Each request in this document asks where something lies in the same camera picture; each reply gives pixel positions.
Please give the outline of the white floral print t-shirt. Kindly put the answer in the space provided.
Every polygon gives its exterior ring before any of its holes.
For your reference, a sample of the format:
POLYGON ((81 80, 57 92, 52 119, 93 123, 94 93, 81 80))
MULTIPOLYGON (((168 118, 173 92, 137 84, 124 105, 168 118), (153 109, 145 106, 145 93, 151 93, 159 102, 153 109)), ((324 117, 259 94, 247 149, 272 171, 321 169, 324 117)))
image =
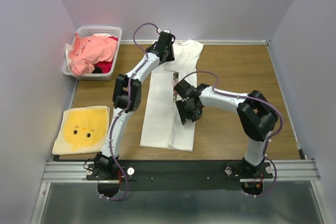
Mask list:
POLYGON ((195 123, 182 125, 175 101, 174 85, 196 70, 204 45, 187 40, 173 45, 175 60, 166 62, 151 73, 149 93, 142 126, 141 147, 156 147, 191 152, 195 123))

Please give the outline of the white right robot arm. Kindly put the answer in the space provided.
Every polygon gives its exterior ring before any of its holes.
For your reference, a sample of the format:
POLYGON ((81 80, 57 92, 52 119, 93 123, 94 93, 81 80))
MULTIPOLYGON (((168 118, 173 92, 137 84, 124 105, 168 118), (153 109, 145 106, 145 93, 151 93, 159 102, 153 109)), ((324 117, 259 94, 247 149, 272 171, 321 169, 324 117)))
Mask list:
POLYGON ((194 87, 186 80, 178 82, 174 91, 180 97, 175 104, 183 125, 199 120, 205 106, 236 113, 248 137, 247 151, 237 171, 249 178, 259 174, 265 161, 267 140, 279 119, 274 106, 268 103, 261 92, 232 93, 207 84, 194 87))

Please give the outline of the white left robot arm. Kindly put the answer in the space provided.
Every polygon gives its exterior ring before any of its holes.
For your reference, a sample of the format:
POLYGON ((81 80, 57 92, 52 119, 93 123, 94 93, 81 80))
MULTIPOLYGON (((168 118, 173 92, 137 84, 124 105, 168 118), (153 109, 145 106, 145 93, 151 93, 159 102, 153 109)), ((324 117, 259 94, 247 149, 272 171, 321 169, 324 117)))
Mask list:
POLYGON ((175 36, 169 30, 159 32, 159 37, 144 51, 141 61, 128 73, 119 74, 112 96, 113 117, 107 139, 94 158, 94 168, 104 179, 112 179, 121 166, 117 164, 120 145, 130 117, 141 103, 143 81, 159 65, 174 61, 175 36))

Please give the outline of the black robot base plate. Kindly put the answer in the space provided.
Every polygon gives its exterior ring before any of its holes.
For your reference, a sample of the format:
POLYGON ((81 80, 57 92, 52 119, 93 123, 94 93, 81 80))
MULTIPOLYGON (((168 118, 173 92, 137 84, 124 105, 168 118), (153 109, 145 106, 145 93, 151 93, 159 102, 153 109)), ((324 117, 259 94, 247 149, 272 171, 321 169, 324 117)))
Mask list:
POLYGON ((97 181, 99 192, 241 190, 273 178, 264 162, 244 168, 241 160, 120 160, 103 169, 95 163, 86 167, 88 181, 97 181))

